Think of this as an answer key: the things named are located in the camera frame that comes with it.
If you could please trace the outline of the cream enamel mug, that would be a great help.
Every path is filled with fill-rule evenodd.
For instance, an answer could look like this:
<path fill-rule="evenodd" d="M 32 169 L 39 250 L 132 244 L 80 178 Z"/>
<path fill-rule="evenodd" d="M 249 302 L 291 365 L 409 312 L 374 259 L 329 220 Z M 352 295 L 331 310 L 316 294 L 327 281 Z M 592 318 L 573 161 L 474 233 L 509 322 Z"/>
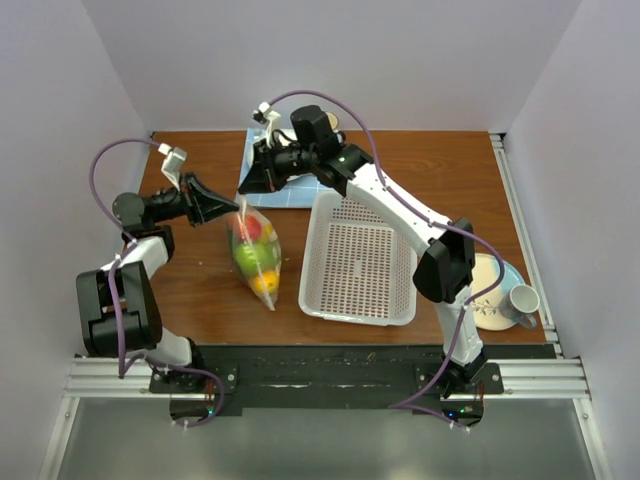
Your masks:
<path fill-rule="evenodd" d="M 344 143 L 346 134 L 340 129 L 339 119 L 333 112 L 326 113 L 331 129 L 340 143 Z"/>

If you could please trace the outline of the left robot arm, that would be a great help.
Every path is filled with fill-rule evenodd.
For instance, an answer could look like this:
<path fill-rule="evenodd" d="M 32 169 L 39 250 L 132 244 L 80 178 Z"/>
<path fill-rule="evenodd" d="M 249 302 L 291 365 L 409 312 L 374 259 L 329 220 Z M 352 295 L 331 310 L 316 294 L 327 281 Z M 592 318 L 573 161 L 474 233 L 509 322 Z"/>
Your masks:
<path fill-rule="evenodd" d="M 161 320 L 151 278 L 173 257 L 169 220 L 185 217 L 200 226 L 239 211 L 239 205 L 204 186 L 193 173 L 179 185 L 143 196 L 116 197 L 112 213 L 123 228 L 124 250 L 103 267 L 76 278 L 84 347 L 91 357 L 115 358 L 124 375 L 135 359 L 161 369 L 160 381 L 185 392 L 207 383 L 199 348 L 171 333 Z"/>

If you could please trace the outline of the white perforated plastic basket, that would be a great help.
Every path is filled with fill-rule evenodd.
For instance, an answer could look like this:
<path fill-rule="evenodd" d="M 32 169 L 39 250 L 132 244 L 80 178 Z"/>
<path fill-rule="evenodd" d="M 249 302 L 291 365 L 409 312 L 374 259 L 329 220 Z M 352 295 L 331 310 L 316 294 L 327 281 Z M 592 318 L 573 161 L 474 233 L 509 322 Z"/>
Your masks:
<path fill-rule="evenodd" d="M 416 314 L 417 255 L 365 206 L 335 192 L 311 209 L 298 304 L 329 321 L 400 327 Z"/>

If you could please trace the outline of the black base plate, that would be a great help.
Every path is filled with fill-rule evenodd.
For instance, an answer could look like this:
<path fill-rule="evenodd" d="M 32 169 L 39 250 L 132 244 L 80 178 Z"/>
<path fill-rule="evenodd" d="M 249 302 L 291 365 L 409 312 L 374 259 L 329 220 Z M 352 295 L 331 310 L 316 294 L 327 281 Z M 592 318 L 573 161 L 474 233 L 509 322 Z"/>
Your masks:
<path fill-rule="evenodd" d="M 286 345 L 200 347 L 204 369 L 223 383 L 223 414 L 245 408 L 384 409 L 422 395 L 417 406 L 452 395 L 504 391 L 499 366 L 444 363 L 435 345 Z"/>

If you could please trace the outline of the grey ceramic cup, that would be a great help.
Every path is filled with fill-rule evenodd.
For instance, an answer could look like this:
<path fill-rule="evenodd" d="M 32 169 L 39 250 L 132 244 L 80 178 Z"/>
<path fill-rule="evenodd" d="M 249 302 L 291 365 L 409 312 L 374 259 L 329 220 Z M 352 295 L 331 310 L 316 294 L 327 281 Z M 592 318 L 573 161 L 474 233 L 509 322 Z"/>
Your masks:
<path fill-rule="evenodd" d="M 539 309 L 540 298 L 536 290 L 529 285 L 514 286 L 506 297 L 503 315 L 525 328 L 535 328 L 535 312 Z"/>

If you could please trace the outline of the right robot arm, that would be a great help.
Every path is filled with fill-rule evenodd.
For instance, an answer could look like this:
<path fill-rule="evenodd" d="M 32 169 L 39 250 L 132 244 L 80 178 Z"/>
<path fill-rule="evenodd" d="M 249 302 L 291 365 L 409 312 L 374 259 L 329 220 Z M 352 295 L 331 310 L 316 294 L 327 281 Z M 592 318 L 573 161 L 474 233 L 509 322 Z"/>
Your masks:
<path fill-rule="evenodd" d="M 274 193 L 293 177 L 311 175 L 328 189 L 321 200 L 356 202 L 406 240 L 418 257 L 412 282 L 434 304 L 444 339 L 443 363 L 419 392 L 435 387 L 444 395 L 469 392 L 487 362 L 470 306 L 476 239 L 471 223 L 451 221 L 406 192 L 382 170 L 376 151 L 347 143 L 332 116 L 317 105 L 291 114 L 294 137 L 284 143 L 276 138 L 280 116 L 271 104 L 261 104 L 253 117 L 264 134 L 253 145 L 239 193 Z"/>

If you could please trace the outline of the blue checkered placemat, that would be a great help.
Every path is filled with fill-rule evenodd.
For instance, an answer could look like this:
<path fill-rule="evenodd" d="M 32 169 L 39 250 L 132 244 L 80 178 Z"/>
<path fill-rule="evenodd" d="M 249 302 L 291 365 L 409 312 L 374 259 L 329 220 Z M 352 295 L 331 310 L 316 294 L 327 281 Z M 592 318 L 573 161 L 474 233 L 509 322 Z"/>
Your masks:
<path fill-rule="evenodd" d="M 248 128 L 238 184 L 249 172 L 253 157 L 253 144 L 264 135 L 263 129 Z M 310 209 L 319 193 L 325 190 L 318 180 L 311 176 L 299 176 L 289 181 L 280 191 L 267 194 L 247 194 L 247 203 L 256 208 L 270 209 Z"/>

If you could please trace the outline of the yellow orange fake fruit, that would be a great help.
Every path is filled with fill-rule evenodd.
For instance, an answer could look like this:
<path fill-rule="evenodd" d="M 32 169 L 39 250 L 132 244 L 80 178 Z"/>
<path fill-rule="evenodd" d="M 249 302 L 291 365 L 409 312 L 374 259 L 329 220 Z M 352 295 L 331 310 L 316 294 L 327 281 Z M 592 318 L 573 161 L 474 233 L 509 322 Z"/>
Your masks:
<path fill-rule="evenodd" d="M 272 295 L 278 291 L 279 281 L 279 272 L 276 270 L 268 270 L 251 277 L 249 285 L 257 295 Z"/>

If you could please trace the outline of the cream and blue saucer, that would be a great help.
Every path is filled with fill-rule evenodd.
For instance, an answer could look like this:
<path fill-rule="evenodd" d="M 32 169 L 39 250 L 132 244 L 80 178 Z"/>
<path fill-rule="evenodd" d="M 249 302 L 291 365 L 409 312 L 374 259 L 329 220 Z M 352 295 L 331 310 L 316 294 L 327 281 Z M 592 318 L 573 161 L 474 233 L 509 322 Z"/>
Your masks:
<path fill-rule="evenodd" d="M 510 290 L 524 283 L 522 275 L 508 262 L 504 262 L 505 273 L 500 284 L 488 293 L 479 295 L 472 302 L 472 312 L 476 327 L 487 331 L 504 331 L 516 325 L 499 311 L 499 304 Z M 485 253 L 475 255 L 472 271 L 472 294 L 491 286 L 499 275 L 499 265 L 494 256 Z"/>

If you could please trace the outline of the red orange fake mango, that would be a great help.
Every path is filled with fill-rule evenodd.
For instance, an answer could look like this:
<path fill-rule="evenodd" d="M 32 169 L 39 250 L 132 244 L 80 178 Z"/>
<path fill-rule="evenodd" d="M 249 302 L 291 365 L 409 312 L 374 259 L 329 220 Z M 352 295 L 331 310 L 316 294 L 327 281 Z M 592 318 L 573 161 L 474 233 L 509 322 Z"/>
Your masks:
<path fill-rule="evenodd" d="M 261 222 L 252 215 L 238 216 L 234 221 L 234 232 L 243 242 L 257 242 L 262 236 L 263 227 Z"/>

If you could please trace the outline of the aluminium frame rail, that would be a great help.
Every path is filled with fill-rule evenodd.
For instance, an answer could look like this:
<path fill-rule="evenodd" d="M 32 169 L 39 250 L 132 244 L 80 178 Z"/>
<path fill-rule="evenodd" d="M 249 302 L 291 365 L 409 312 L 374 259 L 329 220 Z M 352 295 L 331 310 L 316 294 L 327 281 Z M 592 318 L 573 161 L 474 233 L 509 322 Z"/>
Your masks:
<path fill-rule="evenodd" d="M 44 479 L 609 479 L 582 363 L 491 346 L 428 382 L 432 346 L 208 346 L 224 394 L 77 358 Z"/>

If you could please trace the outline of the clear zip top bag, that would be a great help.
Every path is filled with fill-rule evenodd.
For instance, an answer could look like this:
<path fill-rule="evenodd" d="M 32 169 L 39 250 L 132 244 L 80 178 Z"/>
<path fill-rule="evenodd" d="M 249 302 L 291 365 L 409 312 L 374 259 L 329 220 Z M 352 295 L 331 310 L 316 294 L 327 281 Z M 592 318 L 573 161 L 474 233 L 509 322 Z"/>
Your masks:
<path fill-rule="evenodd" d="M 239 209 L 226 216 L 232 269 L 239 280 L 274 311 L 279 297 L 281 244 L 271 221 L 252 207 L 246 196 L 235 198 Z"/>

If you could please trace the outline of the green fake apple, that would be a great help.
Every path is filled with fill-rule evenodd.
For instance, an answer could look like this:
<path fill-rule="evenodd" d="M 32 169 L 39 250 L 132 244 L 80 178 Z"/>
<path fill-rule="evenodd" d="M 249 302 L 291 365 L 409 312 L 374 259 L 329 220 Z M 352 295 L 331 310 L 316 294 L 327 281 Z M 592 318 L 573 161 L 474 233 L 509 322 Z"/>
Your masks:
<path fill-rule="evenodd" d="M 264 244 L 240 244 L 235 247 L 233 255 L 236 264 L 248 276 L 257 275 L 258 270 L 269 268 L 273 261 L 271 253 Z"/>

